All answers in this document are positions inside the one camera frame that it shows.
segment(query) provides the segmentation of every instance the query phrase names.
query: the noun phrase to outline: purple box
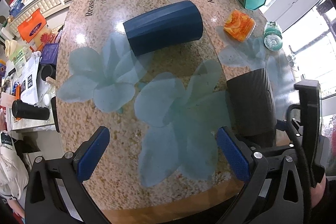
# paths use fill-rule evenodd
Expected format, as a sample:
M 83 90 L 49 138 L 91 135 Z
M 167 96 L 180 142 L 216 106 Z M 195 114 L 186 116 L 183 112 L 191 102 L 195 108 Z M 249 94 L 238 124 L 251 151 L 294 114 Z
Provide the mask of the purple box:
M 46 44 L 42 50 L 40 64 L 51 64 L 56 67 L 59 43 Z

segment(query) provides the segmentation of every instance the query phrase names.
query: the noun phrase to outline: black cable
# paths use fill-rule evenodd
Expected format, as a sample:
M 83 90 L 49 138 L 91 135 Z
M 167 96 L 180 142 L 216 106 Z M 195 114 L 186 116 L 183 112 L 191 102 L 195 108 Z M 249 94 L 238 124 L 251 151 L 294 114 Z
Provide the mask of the black cable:
M 309 168 L 308 162 L 306 158 L 306 154 L 299 143 L 296 137 L 296 129 L 292 125 L 291 111 L 294 109 L 300 109 L 300 105 L 290 105 L 287 109 L 286 113 L 286 123 L 287 123 L 287 135 L 289 139 L 294 144 L 294 149 L 296 151 L 297 160 L 298 160 L 298 175 L 300 178 L 302 191 L 303 191 L 303 223 L 308 224 L 310 221 L 310 212 L 311 212 L 311 196 L 310 196 L 310 176 L 309 176 Z

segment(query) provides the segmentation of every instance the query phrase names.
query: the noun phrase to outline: person's hand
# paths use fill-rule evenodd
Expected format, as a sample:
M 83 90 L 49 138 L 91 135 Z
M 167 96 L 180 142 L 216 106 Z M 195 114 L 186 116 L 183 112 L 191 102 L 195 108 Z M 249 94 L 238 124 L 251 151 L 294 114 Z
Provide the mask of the person's hand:
M 5 112 L 3 108 L 0 110 L 0 131 L 6 130 L 6 122 L 5 122 Z
M 314 208 L 322 199 L 326 188 L 326 175 L 324 174 L 321 183 L 318 183 L 315 188 L 310 188 L 311 207 Z

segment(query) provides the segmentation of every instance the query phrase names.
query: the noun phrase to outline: blue gripper pad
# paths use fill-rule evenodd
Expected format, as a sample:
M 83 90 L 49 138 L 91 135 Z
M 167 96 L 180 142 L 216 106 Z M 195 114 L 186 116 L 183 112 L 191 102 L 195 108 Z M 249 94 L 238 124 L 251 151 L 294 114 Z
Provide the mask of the blue gripper pad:
M 73 168 L 82 183 L 90 179 L 100 158 L 110 143 L 110 131 L 99 127 L 88 141 L 83 142 L 75 152 Z
M 245 143 L 238 141 L 233 133 L 231 133 L 232 137 L 230 137 L 227 133 L 228 130 L 228 128 L 220 128 L 218 130 L 216 137 L 217 145 L 223 151 L 237 179 L 244 182 L 249 182 L 251 178 L 250 167 L 252 162 L 249 162 L 246 159 L 241 149 L 243 149 L 246 153 L 251 152 L 251 150 L 247 147 Z M 240 146 L 240 148 L 238 148 L 232 138 L 235 139 L 235 142 Z

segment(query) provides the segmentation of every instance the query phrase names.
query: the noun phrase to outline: black round container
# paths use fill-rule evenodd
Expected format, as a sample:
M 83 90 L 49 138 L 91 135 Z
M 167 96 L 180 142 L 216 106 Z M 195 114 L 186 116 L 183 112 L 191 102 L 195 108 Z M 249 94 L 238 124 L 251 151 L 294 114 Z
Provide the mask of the black round container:
M 43 81 L 45 81 L 48 76 L 56 79 L 56 68 L 50 64 L 44 65 L 41 70 L 41 79 Z
M 12 113 L 15 118 L 24 118 L 32 120 L 48 120 L 49 109 L 47 107 L 34 106 L 23 101 L 15 100 L 12 104 Z

